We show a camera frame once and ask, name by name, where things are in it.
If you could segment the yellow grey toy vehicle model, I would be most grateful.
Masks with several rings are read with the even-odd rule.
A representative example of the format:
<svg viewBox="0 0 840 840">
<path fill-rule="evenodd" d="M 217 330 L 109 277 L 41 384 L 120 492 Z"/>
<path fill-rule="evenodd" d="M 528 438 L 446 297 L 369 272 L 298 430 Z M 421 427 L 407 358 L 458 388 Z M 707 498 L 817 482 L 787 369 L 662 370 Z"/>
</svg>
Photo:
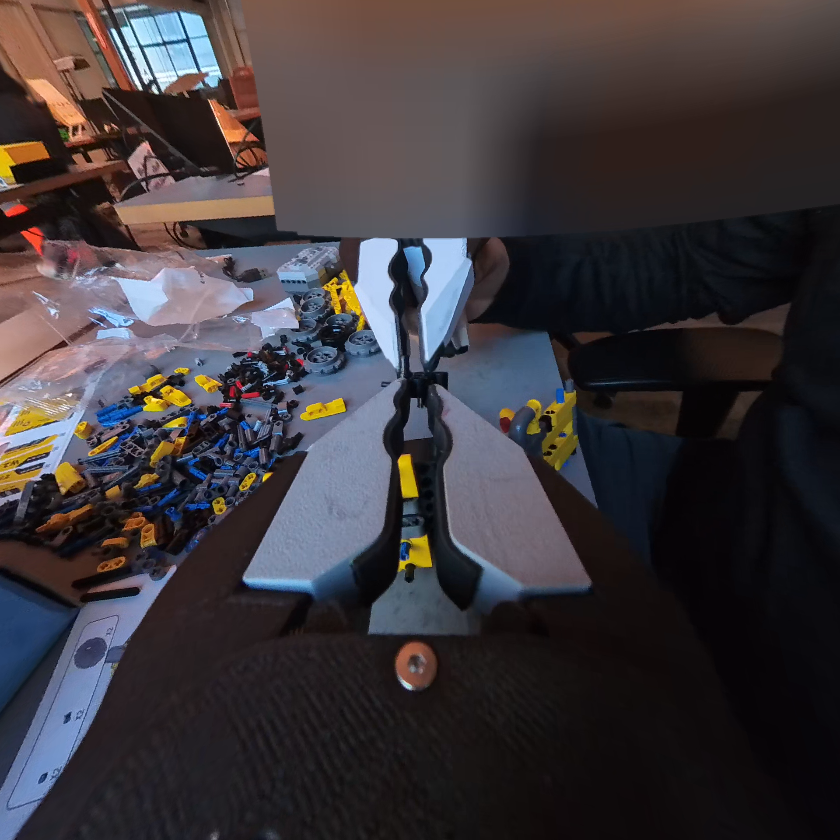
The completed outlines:
<svg viewBox="0 0 840 840">
<path fill-rule="evenodd" d="M 576 393 L 560 388 L 555 400 L 543 407 L 531 400 L 516 412 L 504 408 L 499 413 L 499 428 L 504 437 L 520 446 L 534 466 L 536 461 L 555 475 L 578 447 L 574 429 Z M 399 571 L 406 582 L 413 581 L 419 569 L 434 569 L 432 538 L 434 533 L 434 475 L 428 512 L 404 507 L 403 535 Z"/>
</svg>

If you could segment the person's right hand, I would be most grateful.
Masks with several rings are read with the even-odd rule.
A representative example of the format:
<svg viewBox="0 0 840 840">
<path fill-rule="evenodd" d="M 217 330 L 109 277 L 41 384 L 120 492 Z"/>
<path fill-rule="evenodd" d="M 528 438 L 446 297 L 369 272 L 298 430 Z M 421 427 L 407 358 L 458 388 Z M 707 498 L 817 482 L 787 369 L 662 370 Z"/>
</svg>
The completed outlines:
<svg viewBox="0 0 840 840">
<path fill-rule="evenodd" d="M 474 284 L 465 305 L 468 322 L 476 321 L 495 300 L 510 269 L 506 246 L 500 238 L 469 238 L 467 251 L 471 258 Z"/>
</svg>

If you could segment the yellow printed leaflet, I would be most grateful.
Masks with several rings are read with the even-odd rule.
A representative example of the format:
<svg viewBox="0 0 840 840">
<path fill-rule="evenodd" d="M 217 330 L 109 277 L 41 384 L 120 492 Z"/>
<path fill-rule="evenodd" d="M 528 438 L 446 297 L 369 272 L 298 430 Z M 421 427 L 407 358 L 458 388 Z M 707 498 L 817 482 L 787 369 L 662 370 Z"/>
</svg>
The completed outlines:
<svg viewBox="0 0 840 840">
<path fill-rule="evenodd" d="M 1 405 L 1 501 L 20 497 L 26 486 L 57 467 L 75 439 L 90 390 L 74 389 Z"/>
</svg>

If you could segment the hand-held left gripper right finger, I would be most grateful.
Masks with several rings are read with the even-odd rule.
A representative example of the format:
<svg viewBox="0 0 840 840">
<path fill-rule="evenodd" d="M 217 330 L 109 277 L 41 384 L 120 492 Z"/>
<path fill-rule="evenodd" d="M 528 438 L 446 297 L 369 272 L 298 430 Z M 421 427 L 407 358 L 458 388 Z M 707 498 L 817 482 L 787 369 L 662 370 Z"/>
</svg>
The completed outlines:
<svg viewBox="0 0 840 840">
<path fill-rule="evenodd" d="M 592 580 L 524 450 L 440 385 L 427 389 L 436 454 L 432 554 L 461 610 L 581 595 Z"/>
</svg>

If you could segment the person's black clothed body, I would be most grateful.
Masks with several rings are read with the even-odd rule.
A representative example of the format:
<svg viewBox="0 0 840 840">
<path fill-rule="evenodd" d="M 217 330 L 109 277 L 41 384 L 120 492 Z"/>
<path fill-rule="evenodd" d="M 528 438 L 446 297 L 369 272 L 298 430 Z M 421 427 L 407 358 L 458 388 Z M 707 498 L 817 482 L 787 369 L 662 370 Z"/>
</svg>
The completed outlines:
<svg viewBox="0 0 840 840">
<path fill-rule="evenodd" d="M 599 507 L 685 605 L 801 819 L 838 838 L 838 207 L 813 212 L 780 362 L 736 440 L 580 429 Z"/>
</svg>

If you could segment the person's right forearm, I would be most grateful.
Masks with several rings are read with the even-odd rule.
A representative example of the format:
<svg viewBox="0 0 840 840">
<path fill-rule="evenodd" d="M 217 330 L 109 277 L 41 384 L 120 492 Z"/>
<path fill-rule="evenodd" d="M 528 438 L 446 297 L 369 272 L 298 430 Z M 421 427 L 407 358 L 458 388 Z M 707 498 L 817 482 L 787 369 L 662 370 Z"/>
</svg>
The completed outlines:
<svg viewBox="0 0 840 840">
<path fill-rule="evenodd" d="M 559 333 L 628 333 L 711 315 L 737 324 L 792 300 L 814 215 L 500 238 L 510 269 L 474 322 Z"/>
</svg>

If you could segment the large paned window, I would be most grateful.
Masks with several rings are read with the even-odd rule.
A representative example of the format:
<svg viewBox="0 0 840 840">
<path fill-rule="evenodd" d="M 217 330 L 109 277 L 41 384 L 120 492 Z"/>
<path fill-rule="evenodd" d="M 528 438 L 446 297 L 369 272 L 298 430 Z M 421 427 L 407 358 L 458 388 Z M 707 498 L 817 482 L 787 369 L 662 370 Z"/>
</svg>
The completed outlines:
<svg viewBox="0 0 840 840">
<path fill-rule="evenodd" d="M 204 73 L 201 87 L 223 77 L 202 15 L 134 3 L 100 12 L 133 84 L 163 93 L 178 79 Z"/>
</svg>

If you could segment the black connector piece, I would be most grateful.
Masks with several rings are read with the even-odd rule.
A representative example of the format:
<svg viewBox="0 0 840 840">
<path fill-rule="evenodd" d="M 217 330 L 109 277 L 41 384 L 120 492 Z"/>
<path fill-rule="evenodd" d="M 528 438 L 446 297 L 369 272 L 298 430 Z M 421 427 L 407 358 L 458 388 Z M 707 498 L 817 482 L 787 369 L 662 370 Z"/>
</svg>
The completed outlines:
<svg viewBox="0 0 840 840">
<path fill-rule="evenodd" d="M 427 399 L 430 388 L 435 385 L 448 389 L 448 372 L 410 372 L 407 377 L 398 380 L 396 405 L 404 413 L 410 410 L 410 402 L 414 401 L 420 408 L 427 407 Z"/>
</svg>

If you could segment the cluster of grey toy wheels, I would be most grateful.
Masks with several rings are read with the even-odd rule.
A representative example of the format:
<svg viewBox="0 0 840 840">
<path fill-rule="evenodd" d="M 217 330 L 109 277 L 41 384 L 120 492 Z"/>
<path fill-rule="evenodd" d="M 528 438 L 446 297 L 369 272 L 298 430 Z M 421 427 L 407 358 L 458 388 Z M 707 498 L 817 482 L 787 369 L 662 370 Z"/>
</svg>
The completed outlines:
<svg viewBox="0 0 840 840">
<path fill-rule="evenodd" d="M 300 295 L 298 326 L 289 332 L 287 344 L 310 375 L 338 373 L 350 361 L 369 359 L 381 352 L 368 326 L 356 330 L 356 317 L 335 314 L 329 295 L 310 289 Z"/>
</svg>

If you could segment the background table with pale edge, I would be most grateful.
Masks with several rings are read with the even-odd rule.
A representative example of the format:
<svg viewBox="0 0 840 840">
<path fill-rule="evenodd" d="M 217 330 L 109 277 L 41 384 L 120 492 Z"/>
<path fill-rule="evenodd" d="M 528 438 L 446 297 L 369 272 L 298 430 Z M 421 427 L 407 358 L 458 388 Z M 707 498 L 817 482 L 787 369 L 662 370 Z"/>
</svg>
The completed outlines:
<svg viewBox="0 0 840 840">
<path fill-rule="evenodd" d="M 258 173 L 193 176 L 114 205 L 126 225 L 275 217 L 271 182 Z"/>
</svg>

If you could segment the paper instruction sheet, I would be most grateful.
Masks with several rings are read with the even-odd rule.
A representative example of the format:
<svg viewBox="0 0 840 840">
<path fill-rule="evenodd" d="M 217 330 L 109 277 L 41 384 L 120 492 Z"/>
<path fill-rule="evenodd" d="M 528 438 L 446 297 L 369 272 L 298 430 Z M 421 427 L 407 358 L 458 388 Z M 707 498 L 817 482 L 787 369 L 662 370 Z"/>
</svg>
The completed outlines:
<svg viewBox="0 0 840 840">
<path fill-rule="evenodd" d="M 147 193 L 153 193 L 175 184 L 172 173 L 154 152 L 147 140 L 139 143 L 130 153 L 128 165 L 131 172 L 134 173 L 135 179 Z"/>
</svg>

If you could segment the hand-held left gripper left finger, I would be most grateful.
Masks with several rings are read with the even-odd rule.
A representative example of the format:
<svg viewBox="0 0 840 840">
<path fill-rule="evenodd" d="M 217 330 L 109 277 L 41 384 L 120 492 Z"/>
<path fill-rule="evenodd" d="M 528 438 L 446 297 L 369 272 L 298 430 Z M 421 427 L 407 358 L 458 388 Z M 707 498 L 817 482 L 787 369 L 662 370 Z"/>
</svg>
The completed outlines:
<svg viewBox="0 0 840 840">
<path fill-rule="evenodd" d="M 243 576 L 252 590 L 371 606 L 394 582 L 406 381 L 396 380 L 308 449 Z"/>
</svg>

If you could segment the pile of small building parts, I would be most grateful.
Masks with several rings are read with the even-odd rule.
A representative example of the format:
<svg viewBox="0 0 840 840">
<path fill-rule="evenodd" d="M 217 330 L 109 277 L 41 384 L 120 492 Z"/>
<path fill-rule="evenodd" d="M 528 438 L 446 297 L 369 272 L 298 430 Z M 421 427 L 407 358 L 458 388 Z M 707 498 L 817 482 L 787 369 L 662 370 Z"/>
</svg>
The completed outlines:
<svg viewBox="0 0 840 840">
<path fill-rule="evenodd" d="M 59 561 L 96 560 L 72 588 L 147 573 L 159 580 L 211 527 L 252 496 L 300 445 L 289 435 L 304 392 L 302 363 L 284 339 L 234 352 L 214 374 L 182 366 L 100 400 L 75 438 L 78 455 L 2 503 L 2 545 Z"/>
</svg>

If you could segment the open instruction booklet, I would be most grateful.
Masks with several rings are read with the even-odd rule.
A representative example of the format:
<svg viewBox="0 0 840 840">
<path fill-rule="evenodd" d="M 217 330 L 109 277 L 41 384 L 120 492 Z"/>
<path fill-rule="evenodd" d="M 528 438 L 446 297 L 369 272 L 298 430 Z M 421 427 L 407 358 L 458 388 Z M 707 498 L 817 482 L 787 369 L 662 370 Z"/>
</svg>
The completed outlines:
<svg viewBox="0 0 840 840">
<path fill-rule="evenodd" d="M 159 580 L 141 574 L 93 591 L 70 634 L 1 793 L 1 838 L 15 838 L 54 787 L 87 734 L 123 650 L 158 594 Z"/>
</svg>

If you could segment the blue kit box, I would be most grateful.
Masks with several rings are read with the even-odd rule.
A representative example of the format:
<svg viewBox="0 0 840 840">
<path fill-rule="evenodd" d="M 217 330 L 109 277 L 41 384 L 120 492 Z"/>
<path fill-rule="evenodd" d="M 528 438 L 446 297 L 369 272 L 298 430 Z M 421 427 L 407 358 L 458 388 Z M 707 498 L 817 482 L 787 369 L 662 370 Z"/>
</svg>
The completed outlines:
<svg viewBox="0 0 840 840">
<path fill-rule="evenodd" d="M 2 573 L 2 710 L 73 623 L 77 613 L 77 606 Z"/>
</svg>

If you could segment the yellow storage bin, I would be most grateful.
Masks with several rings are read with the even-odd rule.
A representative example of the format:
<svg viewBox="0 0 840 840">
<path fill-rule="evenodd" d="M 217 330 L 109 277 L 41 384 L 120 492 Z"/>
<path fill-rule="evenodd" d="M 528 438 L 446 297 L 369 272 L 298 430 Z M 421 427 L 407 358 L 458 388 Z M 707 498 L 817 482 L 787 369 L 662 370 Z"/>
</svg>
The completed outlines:
<svg viewBox="0 0 840 840">
<path fill-rule="evenodd" d="M 1 143 L 1 179 L 5 183 L 16 183 L 12 172 L 14 166 L 47 159 L 49 152 L 39 141 Z"/>
</svg>

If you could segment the grey battery box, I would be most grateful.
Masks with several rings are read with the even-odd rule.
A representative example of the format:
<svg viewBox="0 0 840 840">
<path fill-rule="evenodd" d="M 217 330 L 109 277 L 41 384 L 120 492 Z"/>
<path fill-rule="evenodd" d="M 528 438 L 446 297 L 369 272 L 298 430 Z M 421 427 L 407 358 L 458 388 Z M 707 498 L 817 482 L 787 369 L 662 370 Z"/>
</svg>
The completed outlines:
<svg viewBox="0 0 840 840">
<path fill-rule="evenodd" d="M 341 271 L 340 250 L 335 245 L 303 249 L 276 270 L 277 278 L 290 296 L 322 288 Z"/>
</svg>

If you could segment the orange plastic object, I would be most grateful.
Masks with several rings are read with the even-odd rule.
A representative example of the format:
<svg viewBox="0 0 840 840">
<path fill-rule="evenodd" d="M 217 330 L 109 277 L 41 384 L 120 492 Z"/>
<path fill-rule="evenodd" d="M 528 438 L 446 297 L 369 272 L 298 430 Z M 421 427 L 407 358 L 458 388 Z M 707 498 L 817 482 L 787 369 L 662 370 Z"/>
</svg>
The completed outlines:
<svg viewBox="0 0 840 840">
<path fill-rule="evenodd" d="M 20 234 L 28 245 L 41 252 L 45 235 L 39 227 L 41 213 L 21 203 L 1 205 L 1 236 Z"/>
</svg>

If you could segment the clear plastic bag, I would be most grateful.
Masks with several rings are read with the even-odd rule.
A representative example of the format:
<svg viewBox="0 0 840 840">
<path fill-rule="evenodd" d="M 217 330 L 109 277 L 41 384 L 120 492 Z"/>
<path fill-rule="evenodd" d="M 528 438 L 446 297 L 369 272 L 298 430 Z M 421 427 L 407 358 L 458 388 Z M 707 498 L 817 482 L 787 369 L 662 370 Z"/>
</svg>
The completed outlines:
<svg viewBox="0 0 840 840">
<path fill-rule="evenodd" d="M 175 347 L 252 350 L 299 325 L 297 307 L 259 256 L 157 254 L 50 240 L 43 254 L 2 255 L 2 381 L 63 345 L 105 354 Z"/>
</svg>

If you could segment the yellow beam assembly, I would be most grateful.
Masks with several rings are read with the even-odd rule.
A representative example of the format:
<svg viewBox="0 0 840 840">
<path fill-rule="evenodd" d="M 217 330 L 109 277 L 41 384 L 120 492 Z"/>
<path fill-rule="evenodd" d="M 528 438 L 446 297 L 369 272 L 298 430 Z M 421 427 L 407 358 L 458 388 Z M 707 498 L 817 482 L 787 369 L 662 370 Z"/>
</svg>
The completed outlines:
<svg viewBox="0 0 840 840">
<path fill-rule="evenodd" d="M 357 331 L 361 331 L 368 326 L 354 285 L 346 270 L 342 269 L 337 276 L 325 283 L 322 290 L 328 293 L 329 302 L 335 314 L 352 313 L 356 317 Z"/>
</svg>

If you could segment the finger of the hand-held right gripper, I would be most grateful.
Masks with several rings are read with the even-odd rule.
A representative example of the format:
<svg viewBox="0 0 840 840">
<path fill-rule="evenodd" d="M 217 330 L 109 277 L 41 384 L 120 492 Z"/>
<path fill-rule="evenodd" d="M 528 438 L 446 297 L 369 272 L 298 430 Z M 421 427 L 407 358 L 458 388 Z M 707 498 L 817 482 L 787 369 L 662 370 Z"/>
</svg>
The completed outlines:
<svg viewBox="0 0 840 840">
<path fill-rule="evenodd" d="M 416 301 L 416 325 L 425 371 L 450 358 L 449 341 L 474 284 L 466 238 L 405 239 L 407 276 Z"/>
<path fill-rule="evenodd" d="M 407 377 L 410 350 L 403 329 L 404 308 L 392 276 L 392 263 L 399 252 L 394 238 L 361 241 L 354 290 L 381 352 L 397 377 Z"/>
</svg>

